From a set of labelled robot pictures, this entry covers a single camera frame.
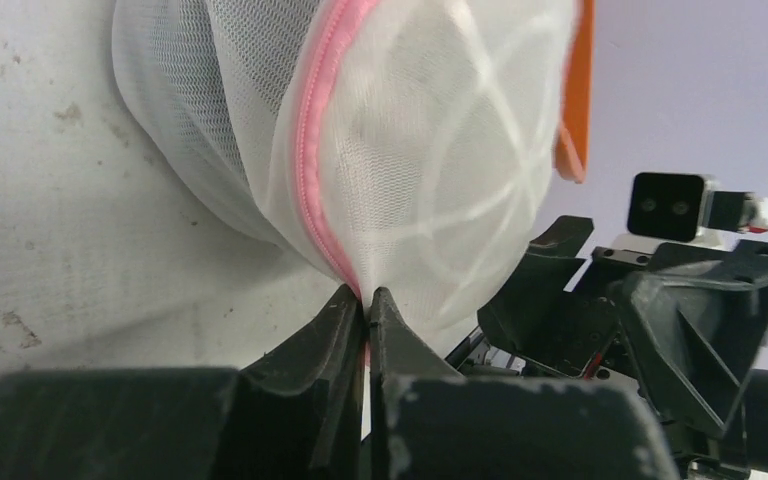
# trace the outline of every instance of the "camera lens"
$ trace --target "camera lens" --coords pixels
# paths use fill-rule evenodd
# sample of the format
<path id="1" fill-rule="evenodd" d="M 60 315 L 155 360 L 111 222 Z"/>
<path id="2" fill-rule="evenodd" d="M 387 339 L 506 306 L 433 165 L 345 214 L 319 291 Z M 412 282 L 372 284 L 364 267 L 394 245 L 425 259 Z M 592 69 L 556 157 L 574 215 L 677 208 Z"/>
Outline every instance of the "camera lens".
<path id="1" fill-rule="evenodd" d="M 673 213 L 676 215 L 684 215 L 688 211 L 690 211 L 690 205 L 688 205 L 687 202 L 676 202 L 675 205 L 673 205 Z"/>
<path id="2" fill-rule="evenodd" d="M 655 203 L 655 200 L 652 200 L 651 198 L 647 198 L 643 201 L 643 203 L 640 204 L 640 208 L 643 209 L 644 212 L 649 213 L 655 210 L 655 207 L 658 205 Z"/>

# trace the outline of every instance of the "mesh laundry bag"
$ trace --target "mesh laundry bag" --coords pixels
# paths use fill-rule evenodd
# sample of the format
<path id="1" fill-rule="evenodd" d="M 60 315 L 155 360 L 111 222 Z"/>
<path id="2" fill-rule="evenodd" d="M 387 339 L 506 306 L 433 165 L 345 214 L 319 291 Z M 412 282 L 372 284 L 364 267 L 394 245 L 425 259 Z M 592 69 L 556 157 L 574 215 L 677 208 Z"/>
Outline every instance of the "mesh laundry bag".
<path id="1" fill-rule="evenodd" d="M 119 0 L 116 80 L 190 189 L 412 328 L 466 318 L 548 189 L 575 0 Z"/>

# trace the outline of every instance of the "orange plastic part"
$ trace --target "orange plastic part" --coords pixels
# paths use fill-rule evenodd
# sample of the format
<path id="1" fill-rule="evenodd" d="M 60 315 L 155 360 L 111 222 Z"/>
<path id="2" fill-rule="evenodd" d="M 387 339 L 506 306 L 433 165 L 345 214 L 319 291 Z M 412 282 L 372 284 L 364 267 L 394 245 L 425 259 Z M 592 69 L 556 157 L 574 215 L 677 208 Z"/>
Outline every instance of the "orange plastic part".
<path id="1" fill-rule="evenodd" d="M 555 145 L 555 168 L 561 177 L 576 183 L 583 183 L 587 174 L 594 2 L 581 0 L 578 33 L 567 65 L 563 122 Z"/>

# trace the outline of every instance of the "white mesh fabric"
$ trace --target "white mesh fabric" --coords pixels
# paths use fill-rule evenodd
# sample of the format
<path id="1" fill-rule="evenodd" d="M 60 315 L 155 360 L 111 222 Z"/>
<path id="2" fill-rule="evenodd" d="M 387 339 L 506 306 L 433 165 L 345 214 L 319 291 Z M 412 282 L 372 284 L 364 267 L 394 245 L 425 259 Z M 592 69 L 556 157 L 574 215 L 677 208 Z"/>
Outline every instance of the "white mesh fabric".
<path id="1" fill-rule="evenodd" d="M 185 183 L 367 306 L 389 287 L 427 338 L 524 253 L 575 0 L 119 0 L 115 22 L 122 94 Z"/>

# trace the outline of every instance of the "black plastic bracket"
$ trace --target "black plastic bracket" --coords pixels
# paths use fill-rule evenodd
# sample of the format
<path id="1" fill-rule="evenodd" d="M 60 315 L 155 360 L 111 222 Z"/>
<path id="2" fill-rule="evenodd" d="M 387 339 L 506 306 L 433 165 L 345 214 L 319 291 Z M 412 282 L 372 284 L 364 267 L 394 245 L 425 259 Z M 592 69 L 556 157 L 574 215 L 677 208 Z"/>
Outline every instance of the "black plastic bracket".
<path id="1" fill-rule="evenodd" d="M 731 253 L 665 243 L 611 299 L 643 393 L 665 420 L 722 438 L 768 338 L 768 243 Z"/>
<path id="2" fill-rule="evenodd" d="M 634 392 L 465 378 L 410 331 L 389 291 L 370 314 L 372 478 L 679 478 Z"/>
<path id="3" fill-rule="evenodd" d="M 584 265 L 576 255 L 592 233 L 593 220 L 564 216 L 531 242 L 499 293 L 478 312 L 478 324 L 493 346 L 512 353 L 528 351 L 534 332 Z"/>
<path id="4" fill-rule="evenodd" d="M 243 370 L 215 477 L 353 478 L 367 333 L 343 285 L 310 323 Z"/>
<path id="5" fill-rule="evenodd" d="M 0 480 L 213 478 L 233 368 L 0 378 Z"/>

